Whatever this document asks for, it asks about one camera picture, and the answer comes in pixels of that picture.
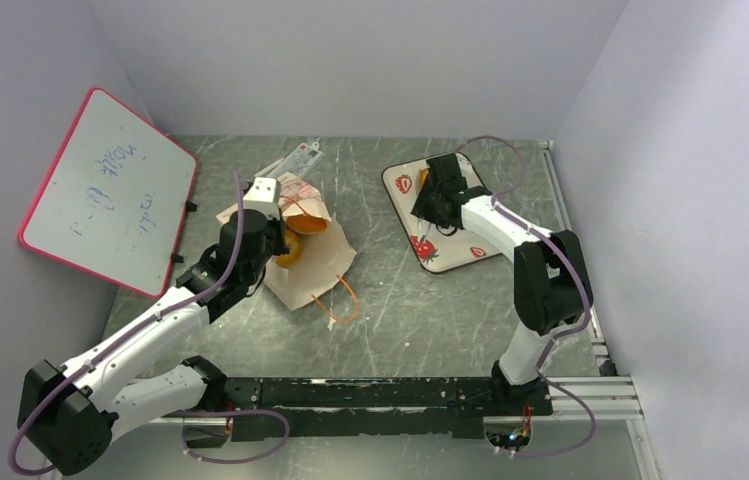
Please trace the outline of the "metal food tongs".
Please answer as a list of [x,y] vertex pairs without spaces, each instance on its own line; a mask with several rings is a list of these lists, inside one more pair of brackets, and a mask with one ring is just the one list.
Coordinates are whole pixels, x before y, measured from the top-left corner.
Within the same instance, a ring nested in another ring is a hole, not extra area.
[[415,248],[417,251],[425,251],[427,249],[426,240],[427,240],[427,235],[429,234],[430,228],[431,228],[431,224],[429,221],[423,218],[417,219],[417,241],[415,243]]

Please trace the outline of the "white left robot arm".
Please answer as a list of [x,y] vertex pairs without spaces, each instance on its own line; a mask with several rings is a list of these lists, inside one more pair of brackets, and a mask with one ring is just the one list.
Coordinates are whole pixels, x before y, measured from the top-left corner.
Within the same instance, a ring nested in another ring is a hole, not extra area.
[[284,230],[277,204],[246,204],[140,317],[59,366],[43,360],[32,367],[23,380],[9,468],[26,477],[74,475],[117,438],[159,417],[231,410],[226,376],[201,356],[149,380],[135,377],[251,295],[271,257],[286,252]]

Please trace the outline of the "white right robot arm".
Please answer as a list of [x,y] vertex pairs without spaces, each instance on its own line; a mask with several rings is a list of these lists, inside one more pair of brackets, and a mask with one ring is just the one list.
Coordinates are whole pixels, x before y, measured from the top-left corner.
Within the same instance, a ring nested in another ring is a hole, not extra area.
[[483,185],[470,187],[455,153],[429,158],[426,166],[411,214],[475,234],[513,265],[520,325],[494,366],[502,379],[491,385],[489,398],[498,412],[515,413],[528,399],[526,384],[543,376],[557,342],[590,322],[594,299],[580,240],[571,230],[554,232],[525,220]]

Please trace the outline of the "beige paper gift bag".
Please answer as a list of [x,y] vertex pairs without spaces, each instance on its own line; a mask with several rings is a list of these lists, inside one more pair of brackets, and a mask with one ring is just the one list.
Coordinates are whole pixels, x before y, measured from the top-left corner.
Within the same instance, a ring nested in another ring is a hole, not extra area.
[[[292,174],[277,179],[280,183],[279,200],[282,220],[294,215],[313,215],[329,222],[323,233],[299,235],[303,251],[297,262],[280,268],[274,256],[266,265],[261,285],[290,311],[316,304],[332,322],[349,322],[358,312],[358,299],[345,275],[352,265],[356,251],[350,246],[338,221],[333,219],[318,189]],[[252,183],[244,183],[237,195],[243,201]],[[223,226],[234,212],[243,212],[243,204],[236,203],[218,214]]]

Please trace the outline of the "orange fake donut bread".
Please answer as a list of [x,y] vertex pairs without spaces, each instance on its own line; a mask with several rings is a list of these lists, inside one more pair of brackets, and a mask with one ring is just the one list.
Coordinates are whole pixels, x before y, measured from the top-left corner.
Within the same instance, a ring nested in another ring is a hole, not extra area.
[[424,169],[422,169],[419,172],[419,177],[418,177],[418,188],[419,189],[421,189],[425,185],[425,183],[427,182],[428,177],[429,177],[429,169],[428,168],[424,168]]

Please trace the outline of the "strawberry print white tray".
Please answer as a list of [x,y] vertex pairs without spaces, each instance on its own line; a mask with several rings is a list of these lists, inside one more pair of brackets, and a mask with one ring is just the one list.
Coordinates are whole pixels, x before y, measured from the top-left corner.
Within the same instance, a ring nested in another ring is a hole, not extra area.
[[461,220],[463,204],[489,192],[464,154],[449,152],[392,165],[382,171],[381,180],[427,272],[443,274],[500,254]]

